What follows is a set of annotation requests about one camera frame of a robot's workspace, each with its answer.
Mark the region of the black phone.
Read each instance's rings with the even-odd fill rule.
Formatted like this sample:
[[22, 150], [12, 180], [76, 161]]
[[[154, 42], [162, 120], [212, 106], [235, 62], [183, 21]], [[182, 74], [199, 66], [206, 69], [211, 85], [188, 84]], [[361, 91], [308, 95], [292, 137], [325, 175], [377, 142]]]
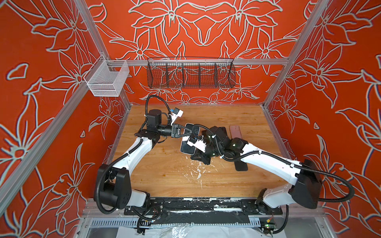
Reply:
[[[187, 123], [185, 125], [186, 129], [192, 130], [196, 135], [199, 135], [200, 128], [199, 127], [194, 127], [193, 124]], [[195, 137], [191, 136], [185, 136], [182, 138], [181, 145], [180, 145], [180, 152], [183, 154], [188, 154], [188, 155], [194, 155], [196, 148], [193, 145], [190, 145], [189, 139], [194, 139], [196, 140]]]

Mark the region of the black phone case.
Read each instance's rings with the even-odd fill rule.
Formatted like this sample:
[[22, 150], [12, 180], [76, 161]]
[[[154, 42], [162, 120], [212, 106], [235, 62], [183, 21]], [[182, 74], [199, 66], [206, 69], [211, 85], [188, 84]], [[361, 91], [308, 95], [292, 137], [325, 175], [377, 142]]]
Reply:
[[238, 172], [245, 172], [245, 171], [248, 171], [249, 169], [248, 164], [243, 161], [235, 161], [234, 165], [235, 165], [236, 171]]

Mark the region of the pink clear phone case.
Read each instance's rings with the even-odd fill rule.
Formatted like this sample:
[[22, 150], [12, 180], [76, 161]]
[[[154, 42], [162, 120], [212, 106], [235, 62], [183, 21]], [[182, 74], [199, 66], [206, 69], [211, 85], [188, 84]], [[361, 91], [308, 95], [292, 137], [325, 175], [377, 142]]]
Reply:
[[241, 134], [241, 130], [240, 130], [239, 126], [237, 126], [237, 125], [230, 126], [229, 130], [230, 130], [230, 134], [231, 134], [232, 139], [234, 139], [234, 138], [242, 139], [242, 134]]

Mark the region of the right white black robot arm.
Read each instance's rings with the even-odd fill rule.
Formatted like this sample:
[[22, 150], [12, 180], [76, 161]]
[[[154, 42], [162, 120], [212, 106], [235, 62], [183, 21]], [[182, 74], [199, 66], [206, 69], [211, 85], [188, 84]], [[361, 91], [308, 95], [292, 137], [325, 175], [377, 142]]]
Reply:
[[308, 209], [318, 206], [322, 182], [309, 160], [299, 162], [279, 157], [241, 138], [230, 139], [225, 129], [218, 127], [204, 130], [201, 135], [191, 135], [184, 142], [194, 148], [191, 158], [206, 165], [211, 158], [220, 157], [229, 162], [255, 165], [285, 180], [285, 185], [261, 190], [256, 200], [256, 208], [261, 213], [290, 204]]

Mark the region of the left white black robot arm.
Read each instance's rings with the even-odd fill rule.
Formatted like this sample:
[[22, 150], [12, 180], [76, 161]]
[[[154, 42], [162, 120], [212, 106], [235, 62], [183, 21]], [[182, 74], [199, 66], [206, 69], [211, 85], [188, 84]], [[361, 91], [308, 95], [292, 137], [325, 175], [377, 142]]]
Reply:
[[149, 194], [132, 189], [131, 174], [161, 137], [181, 138], [191, 135], [191, 130], [175, 124], [183, 111], [174, 108], [167, 114], [167, 124], [162, 124], [163, 113], [159, 109], [145, 114], [142, 128], [135, 134], [132, 146], [118, 159], [110, 164], [102, 164], [97, 172], [94, 201], [103, 214], [113, 213], [117, 209], [128, 206], [144, 207], [148, 203]]

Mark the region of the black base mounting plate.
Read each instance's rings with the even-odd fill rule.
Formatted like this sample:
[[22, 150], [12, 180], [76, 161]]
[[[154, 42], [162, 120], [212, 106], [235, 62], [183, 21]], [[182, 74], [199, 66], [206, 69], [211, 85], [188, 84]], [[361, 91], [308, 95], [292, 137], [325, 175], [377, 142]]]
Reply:
[[180, 198], [180, 197], [153, 197], [150, 200], [151, 209], [146, 217], [157, 215], [153, 222], [247, 222], [249, 217], [257, 217], [260, 222], [282, 216], [280, 207], [261, 210], [257, 207], [254, 198]]

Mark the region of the clear plastic bin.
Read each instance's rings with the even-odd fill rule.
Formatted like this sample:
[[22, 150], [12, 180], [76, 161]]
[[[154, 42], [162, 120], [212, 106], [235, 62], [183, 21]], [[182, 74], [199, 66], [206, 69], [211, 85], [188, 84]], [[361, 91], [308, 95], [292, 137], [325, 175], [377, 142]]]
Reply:
[[95, 97], [118, 97], [130, 74], [126, 60], [115, 62], [100, 56], [84, 80]]

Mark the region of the small green circuit board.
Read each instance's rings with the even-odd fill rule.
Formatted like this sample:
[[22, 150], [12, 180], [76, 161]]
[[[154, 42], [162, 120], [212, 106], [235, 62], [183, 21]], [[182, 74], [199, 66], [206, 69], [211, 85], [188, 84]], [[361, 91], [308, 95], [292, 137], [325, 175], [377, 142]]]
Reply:
[[265, 234], [271, 234], [276, 229], [276, 224], [274, 222], [261, 222], [261, 231]]

